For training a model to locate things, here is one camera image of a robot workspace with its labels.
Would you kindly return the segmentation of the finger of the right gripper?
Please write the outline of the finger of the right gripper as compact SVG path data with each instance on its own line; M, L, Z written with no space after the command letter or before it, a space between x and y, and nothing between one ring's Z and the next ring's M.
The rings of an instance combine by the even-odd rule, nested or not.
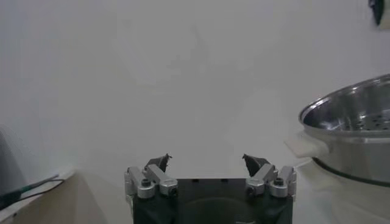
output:
M379 26L385 10L385 0L368 0L368 6L372 10L375 25Z

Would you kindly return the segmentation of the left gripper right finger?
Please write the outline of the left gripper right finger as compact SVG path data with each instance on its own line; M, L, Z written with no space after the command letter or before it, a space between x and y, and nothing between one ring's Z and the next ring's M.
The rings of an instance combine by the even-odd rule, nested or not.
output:
M275 198L296 196L297 173L292 166L278 170L267 159L247 154L243 155L243 160L249 172L249 178L245 180L249 197L263 195L266 191Z

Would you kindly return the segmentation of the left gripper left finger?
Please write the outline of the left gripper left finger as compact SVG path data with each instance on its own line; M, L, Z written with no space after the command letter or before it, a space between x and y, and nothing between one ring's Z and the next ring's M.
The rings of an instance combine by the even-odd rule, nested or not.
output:
M124 172L125 193L128 196L137 196L140 199L150 199L156 194L165 197L176 197L179 182L166 174L168 161L172 158L165 154L150 159L140 169L137 166L128 167Z

